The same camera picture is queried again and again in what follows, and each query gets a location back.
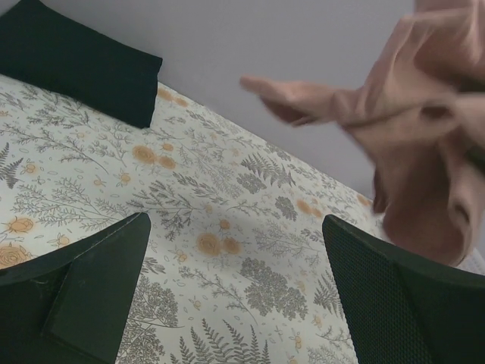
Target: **wall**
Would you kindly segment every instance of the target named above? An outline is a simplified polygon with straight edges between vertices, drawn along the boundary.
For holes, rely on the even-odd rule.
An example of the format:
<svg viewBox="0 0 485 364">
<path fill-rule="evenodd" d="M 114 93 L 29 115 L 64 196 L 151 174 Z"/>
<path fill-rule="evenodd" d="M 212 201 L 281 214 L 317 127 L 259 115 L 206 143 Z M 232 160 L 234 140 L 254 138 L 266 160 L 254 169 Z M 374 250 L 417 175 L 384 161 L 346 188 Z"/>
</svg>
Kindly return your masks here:
<svg viewBox="0 0 485 364">
<path fill-rule="evenodd" d="M 0 12 L 15 2 L 0 0 Z M 160 79 L 168 86 L 371 195 L 372 167 L 337 127 L 284 127 L 237 81 L 252 73 L 359 86 L 412 0 L 44 2 L 111 38 L 162 56 Z"/>
</svg>

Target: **cloth fold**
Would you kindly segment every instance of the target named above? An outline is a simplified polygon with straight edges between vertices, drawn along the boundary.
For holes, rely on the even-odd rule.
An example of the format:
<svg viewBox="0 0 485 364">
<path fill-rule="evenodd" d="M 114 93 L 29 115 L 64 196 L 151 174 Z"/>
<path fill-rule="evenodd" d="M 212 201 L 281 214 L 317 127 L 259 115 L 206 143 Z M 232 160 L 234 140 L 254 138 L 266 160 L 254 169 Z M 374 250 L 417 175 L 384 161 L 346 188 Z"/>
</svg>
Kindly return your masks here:
<svg viewBox="0 0 485 364">
<path fill-rule="evenodd" d="M 416 0 L 358 89 L 240 84 L 282 121 L 336 121 L 361 145 L 376 168 L 373 210 L 385 212 L 394 244 L 446 265 L 472 251 L 485 176 L 465 153 L 485 149 L 485 0 Z"/>
</svg>

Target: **leaf pattern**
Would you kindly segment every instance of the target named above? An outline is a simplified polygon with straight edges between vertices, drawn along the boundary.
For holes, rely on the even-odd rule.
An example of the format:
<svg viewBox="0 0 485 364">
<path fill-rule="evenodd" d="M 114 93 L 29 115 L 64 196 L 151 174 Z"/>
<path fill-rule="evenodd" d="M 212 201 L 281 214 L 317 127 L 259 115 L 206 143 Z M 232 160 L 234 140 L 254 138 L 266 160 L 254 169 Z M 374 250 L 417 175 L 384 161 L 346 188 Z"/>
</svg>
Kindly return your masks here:
<svg viewBox="0 0 485 364">
<path fill-rule="evenodd" d="M 138 130 L 0 76 L 0 267 L 147 212 L 117 364 L 355 363 L 321 222 L 379 236 L 380 220 L 277 146 L 158 96 Z"/>
</svg>

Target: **pink fabric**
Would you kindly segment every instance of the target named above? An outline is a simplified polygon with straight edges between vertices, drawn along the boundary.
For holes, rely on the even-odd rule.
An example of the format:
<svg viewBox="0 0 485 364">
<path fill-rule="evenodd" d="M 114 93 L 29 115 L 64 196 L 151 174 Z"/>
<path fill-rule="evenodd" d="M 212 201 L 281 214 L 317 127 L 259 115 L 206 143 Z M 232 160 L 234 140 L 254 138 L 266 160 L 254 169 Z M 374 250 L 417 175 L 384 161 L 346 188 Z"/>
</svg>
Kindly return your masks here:
<svg viewBox="0 0 485 364">
<path fill-rule="evenodd" d="M 391 241 L 457 265 L 485 208 L 485 177 L 465 160 L 485 148 L 485 93 L 459 92 L 485 85 L 484 47 L 485 0 L 416 0 L 359 89 L 240 83 L 289 124 L 339 123 L 375 163 L 373 209 Z"/>
</svg>

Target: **floral tablecloth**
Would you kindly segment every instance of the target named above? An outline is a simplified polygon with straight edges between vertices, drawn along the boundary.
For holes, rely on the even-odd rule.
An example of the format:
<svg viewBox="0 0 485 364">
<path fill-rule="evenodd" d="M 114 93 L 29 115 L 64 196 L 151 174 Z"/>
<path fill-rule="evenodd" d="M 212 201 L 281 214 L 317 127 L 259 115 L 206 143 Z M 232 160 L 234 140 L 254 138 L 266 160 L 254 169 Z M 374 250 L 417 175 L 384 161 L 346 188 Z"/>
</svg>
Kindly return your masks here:
<svg viewBox="0 0 485 364">
<path fill-rule="evenodd" d="M 152 232 L 117 362 L 355 363 L 321 233 L 369 202 L 160 85 L 152 128 L 0 77 L 0 268 L 133 212 Z"/>
</svg>

